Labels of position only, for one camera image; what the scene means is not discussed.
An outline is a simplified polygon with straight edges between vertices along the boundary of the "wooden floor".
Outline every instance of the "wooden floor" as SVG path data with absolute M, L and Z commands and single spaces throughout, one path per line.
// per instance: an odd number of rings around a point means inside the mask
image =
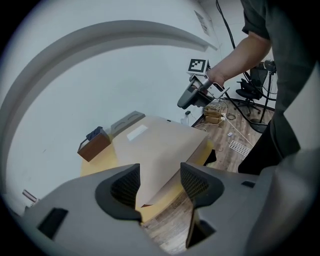
M 230 120 L 230 122 L 250 141 L 252 145 L 255 145 L 261 134 L 254 131 L 241 114 L 237 110 L 234 110 L 234 106 L 231 102 L 227 100 L 226 103 L 228 105 L 228 113 L 236 116 L 236 119 Z M 248 113 L 248 109 L 246 107 L 241 107 L 240 109 L 244 114 Z M 270 110 L 265 112 L 265 123 L 268 123 L 271 120 L 273 113 L 274 112 Z M 260 115 L 258 115 L 258 111 L 253 109 L 249 118 L 259 117 Z M 252 146 L 246 141 L 246 139 L 244 139 L 228 121 L 223 121 L 219 125 L 199 125 L 197 128 L 205 128 L 213 142 L 216 161 L 211 163 L 210 167 L 228 172 L 237 172 L 238 165 L 245 157 L 229 148 L 229 145 L 231 141 L 234 140 L 251 149 Z M 232 136 L 230 137 L 227 135 L 229 132 L 232 133 Z M 144 223 L 142 228 L 165 252 L 172 255 L 181 253 L 186 250 L 186 239 L 189 231 L 192 211 L 193 205 L 187 194 L 183 192 L 161 214 Z

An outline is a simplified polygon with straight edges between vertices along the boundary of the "metal stand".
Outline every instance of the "metal stand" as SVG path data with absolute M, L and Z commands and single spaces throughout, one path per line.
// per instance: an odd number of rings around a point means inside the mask
M 270 90 L 271 90 L 271 80 L 272 80 L 272 76 L 273 76 L 274 74 L 275 74 L 275 71 L 270 71 L 270 72 L 269 72 L 268 91 L 267 91 L 267 95 L 266 95 L 268 98 L 269 98 Z M 263 121 L 263 119 L 264 119 L 265 112 L 266 112 L 266 109 L 267 109 L 267 104 L 268 104 L 268 99 L 266 98 L 260 120 L 259 120 L 259 119 L 256 119 L 256 118 L 253 118 L 253 119 L 250 120 L 250 121 L 253 122 L 253 123 L 257 123 L 257 124 L 252 124 L 252 123 L 250 123 L 250 126 L 251 126 L 252 129 L 254 129 L 256 132 L 258 132 L 258 133 L 260 133 L 260 134 L 263 134 L 264 131 L 265 131 L 266 128 L 267 128 L 266 125 L 259 125 L 259 124 L 262 123 L 262 121 Z

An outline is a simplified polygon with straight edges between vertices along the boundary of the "dark shirt sleeve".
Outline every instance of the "dark shirt sleeve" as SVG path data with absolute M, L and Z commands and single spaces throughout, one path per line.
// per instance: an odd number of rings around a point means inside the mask
M 244 9 L 244 27 L 242 31 L 249 34 L 249 31 L 264 39 L 270 39 L 266 28 L 266 20 L 251 5 L 248 0 L 241 0 Z

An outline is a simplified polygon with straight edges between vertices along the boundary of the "small brown box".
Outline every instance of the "small brown box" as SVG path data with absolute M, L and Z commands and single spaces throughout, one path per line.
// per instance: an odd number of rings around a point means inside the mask
M 220 117 L 221 116 L 221 107 L 219 108 L 210 108 L 208 106 L 206 106 L 204 108 L 204 115 L 206 117 Z
M 205 117 L 205 121 L 211 124 L 219 124 L 219 122 L 221 121 L 220 117 L 211 117 L 211 116 L 206 116 Z
M 82 144 L 87 141 L 84 140 L 78 149 L 78 154 L 87 162 L 90 162 L 93 158 L 95 158 L 102 150 L 104 150 L 107 146 L 111 144 L 108 135 L 105 133 L 103 129 L 101 132 L 97 134 L 92 140 L 90 140 L 87 144 L 82 146 Z

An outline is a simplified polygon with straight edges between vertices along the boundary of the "office chair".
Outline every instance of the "office chair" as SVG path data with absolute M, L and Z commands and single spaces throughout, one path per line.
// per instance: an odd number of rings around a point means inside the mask
M 260 89 L 261 92 L 267 75 L 268 71 L 265 69 L 263 62 L 261 62 L 258 66 L 250 69 L 251 81 L 256 87 Z M 254 100 L 260 100 L 262 97 L 261 93 L 258 93 L 255 88 L 251 84 L 247 83 L 244 79 L 241 79 L 241 81 L 238 81 L 237 83 L 240 83 L 241 89 L 237 89 L 235 92 L 241 97 L 245 98 L 245 103 L 238 103 L 239 107 L 245 106 L 248 108 L 248 117 L 251 114 L 250 108 L 257 110 L 259 115 L 261 111 L 257 108 Z

